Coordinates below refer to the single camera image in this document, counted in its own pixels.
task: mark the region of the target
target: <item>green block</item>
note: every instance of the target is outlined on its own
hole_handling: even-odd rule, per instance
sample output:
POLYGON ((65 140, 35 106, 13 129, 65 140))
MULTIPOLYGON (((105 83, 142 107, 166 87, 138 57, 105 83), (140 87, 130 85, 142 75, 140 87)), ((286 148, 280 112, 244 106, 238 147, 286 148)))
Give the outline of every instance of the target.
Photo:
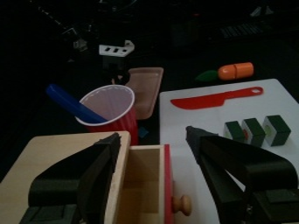
POLYGON ((241 122, 241 129, 245 134, 245 143, 252 144, 256 147, 260 147, 264 139, 265 139, 265 132, 257 122, 256 118, 244 119, 241 122))
POLYGON ((234 121, 224 123, 224 137, 244 143, 245 135, 240 128, 238 122, 234 121))
POLYGON ((262 122, 262 128, 265 130, 265 141, 269 146, 285 144, 290 129, 280 115, 268 115, 262 122))

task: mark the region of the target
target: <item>wooden box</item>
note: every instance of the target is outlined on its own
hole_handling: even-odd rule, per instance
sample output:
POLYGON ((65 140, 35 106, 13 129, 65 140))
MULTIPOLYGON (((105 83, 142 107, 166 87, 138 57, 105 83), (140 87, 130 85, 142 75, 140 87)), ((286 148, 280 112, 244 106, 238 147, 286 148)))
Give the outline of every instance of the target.
MULTIPOLYGON (((0 184, 0 219, 18 223, 27 208, 34 177, 54 163, 112 133, 37 136, 27 143, 0 184)), ((118 132, 121 146, 106 200, 105 224, 170 224, 173 212, 190 213, 186 196, 173 197, 169 145, 129 147, 129 135, 118 132)))

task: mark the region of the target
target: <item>red plastic cup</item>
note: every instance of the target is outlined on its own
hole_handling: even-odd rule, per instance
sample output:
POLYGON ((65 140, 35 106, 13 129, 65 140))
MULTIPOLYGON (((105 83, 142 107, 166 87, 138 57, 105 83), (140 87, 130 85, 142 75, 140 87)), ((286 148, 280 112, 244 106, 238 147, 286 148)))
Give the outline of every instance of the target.
POLYGON ((121 85, 100 87, 80 99, 80 103, 106 119, 102 123, 85 123, 76 117, 89 132, 126 130, 130 145, 137 145, 134 92, 129 87, 121 85))

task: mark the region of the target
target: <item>drawer knob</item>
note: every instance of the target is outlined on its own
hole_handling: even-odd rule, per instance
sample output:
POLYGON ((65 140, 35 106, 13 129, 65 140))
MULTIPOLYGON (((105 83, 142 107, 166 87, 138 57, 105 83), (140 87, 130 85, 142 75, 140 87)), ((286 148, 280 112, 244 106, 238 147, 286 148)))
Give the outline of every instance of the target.
POLYGON ((172 197, 172 212, 177 213, 178 211, 185 216, 189 216, 192 213, 192 200, 188 195, 182 195, 180 198, 172 197))

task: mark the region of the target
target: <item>blue spatula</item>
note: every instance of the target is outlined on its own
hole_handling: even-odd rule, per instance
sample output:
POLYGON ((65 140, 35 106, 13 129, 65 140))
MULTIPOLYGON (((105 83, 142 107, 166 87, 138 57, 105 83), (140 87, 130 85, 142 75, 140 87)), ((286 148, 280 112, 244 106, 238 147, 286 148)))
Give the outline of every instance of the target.
POLYGON ((45 92, 51 100, 84 123, 104 123, 106 121, 105 118, 86 108, 55 84, 50 84, 45 92))

